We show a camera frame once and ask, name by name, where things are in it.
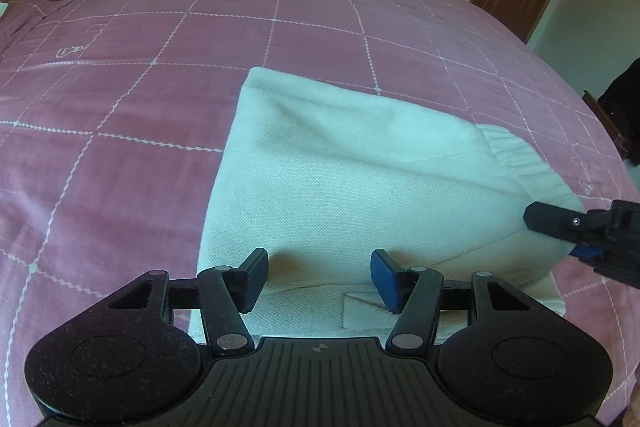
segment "ribbed black surface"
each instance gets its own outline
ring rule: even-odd
[[[42,427],[62,425],[49,419]],[[174,409],[136,425],[497,426],[452,402],[422,362],[392,357],[375,339],[264,339],[250,356],[216,362]],[[571,427],[597,425],[583,420]]]

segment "pink bedsheet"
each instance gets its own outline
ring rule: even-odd
[[[0,50],[2,427],[40,418],[22,375],[37,339],[149,269],[195,275],[253,66],[504,126],[586,208],[639,200],[577,94],[461,0],[20,1]],[[571,259],[555,274],[567,318],[613,360],[608,422],[634,383],[640,292]]]

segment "bed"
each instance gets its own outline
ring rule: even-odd
[[[22,376],[37,339],[149,269],[194,277],[254,66],[503,126],[586,208],[640,200],[579,96],[462,0],[11,0],[0,20],[0,426],[40,418]],[[613,361],[608,423],[635,382],[640,292],[574,259],[554,274],[566,317]]]

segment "wooden chair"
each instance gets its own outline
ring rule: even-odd
[[[626,160],[629,156],[631,149],[633,148],[633,142],[629,139],[628,136],[625,136],[622,132],[619,131],[616,124],[611,120],[609,113],[607,113],[603,108],[600,107],[598,100],[589,92],[585,91],[584,96],[582,97],[582,101],[589,106],[589,109],[593,112],[600,123],[603,125],[604,129],[609,134],[610,139],[613,140],[613,144],[618,149],[618,153],[620,154],[623,160]]]

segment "folded white garment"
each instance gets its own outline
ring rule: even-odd
[[[532,201],[582,210],[560,176],[503,128],[254,68],[211,193],[198,271],[266,248],[269,280],[252,335],[386,338],[369,274],[384,248],[447,279],[491,271],[556,312],[551,267],[568,243],[529,232]],[[464,325],[444,313],[438,337]],[[204,341],[199,313],[190,333]]]

